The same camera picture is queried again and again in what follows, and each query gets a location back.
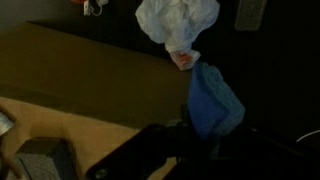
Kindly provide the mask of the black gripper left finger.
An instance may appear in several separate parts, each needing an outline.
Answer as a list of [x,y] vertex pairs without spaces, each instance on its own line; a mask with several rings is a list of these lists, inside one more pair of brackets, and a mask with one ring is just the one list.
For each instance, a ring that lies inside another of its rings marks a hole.
[[147,180],[177,154],[177,128],[151,124],[92,165],[86,180]]

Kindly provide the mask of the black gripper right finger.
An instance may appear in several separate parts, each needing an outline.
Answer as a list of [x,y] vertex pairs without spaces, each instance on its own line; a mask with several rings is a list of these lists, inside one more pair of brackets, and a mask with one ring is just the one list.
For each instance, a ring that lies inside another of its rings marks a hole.
[[236,180],[320,180],[318,150],[264,128],[224,137],[219,155]]

